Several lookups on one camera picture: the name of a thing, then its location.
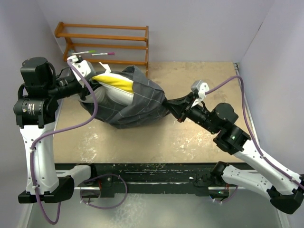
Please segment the white and yellow pillow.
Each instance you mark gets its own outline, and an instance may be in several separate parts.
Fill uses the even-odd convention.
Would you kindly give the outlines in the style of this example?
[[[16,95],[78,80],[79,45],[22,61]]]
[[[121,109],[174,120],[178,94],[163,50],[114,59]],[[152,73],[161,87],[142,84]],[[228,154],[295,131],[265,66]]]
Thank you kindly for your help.
[[[114,73],[108,64],[100,64],[105,72],[97,73],[88,82],[99,103],[106,98],[120,105],[133,102],[133,81],[119,73]]]

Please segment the dark grey checked pillowcase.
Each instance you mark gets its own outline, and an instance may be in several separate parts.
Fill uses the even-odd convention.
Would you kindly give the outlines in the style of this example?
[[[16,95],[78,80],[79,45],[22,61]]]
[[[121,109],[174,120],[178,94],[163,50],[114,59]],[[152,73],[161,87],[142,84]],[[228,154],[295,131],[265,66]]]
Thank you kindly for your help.
[[[95,118],[117,129],[133,128],[152,124],[171,114],[165,107],[167,98],[164,90],[149,80],[136,66],[123,71],[113,71],[133,81],[133,102],[121,105],[106,98],[98,104]]]

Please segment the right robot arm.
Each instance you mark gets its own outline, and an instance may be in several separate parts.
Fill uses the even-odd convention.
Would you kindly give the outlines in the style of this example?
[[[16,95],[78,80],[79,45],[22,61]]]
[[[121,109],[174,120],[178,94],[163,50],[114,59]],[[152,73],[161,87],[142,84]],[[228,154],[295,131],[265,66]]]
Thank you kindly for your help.
[[[177,99],[172,114],[180,123],[189,118],[215,134],[213,141],[217,147],[256,170],[256,173],[249,173],[220,161],[212,171],[212,182],[217,186],[222,186],[225,182],[242,186],[266,197],[278,210],[293,214],[304,200],[303,175],[276,161],[259,148],[251,134],[236,126],[238,115],[230,104],[219,103],[209,111],[205,105],[195,103],[195,100],[193,92]]]

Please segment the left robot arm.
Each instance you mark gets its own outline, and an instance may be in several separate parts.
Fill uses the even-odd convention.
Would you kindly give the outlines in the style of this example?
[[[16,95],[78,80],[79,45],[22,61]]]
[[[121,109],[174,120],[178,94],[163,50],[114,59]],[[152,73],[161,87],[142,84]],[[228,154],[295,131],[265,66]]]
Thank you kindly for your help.
[[[98,175],[90,165],[76,165],[57,174],[54,162],[53,134],[60,99],[84,92],[93,92],[89,79],[94,69],[80,55],[67,59],[72,73],[59,78],[53,65],[44,57],[34,57],[22,63],[20,73],[24,83],[18,90],[13,111],[23,138],[27,159],[27,186],[19,194],[20,204],[36,202],[59,203],[72,197],[74,188],[97,183]]]

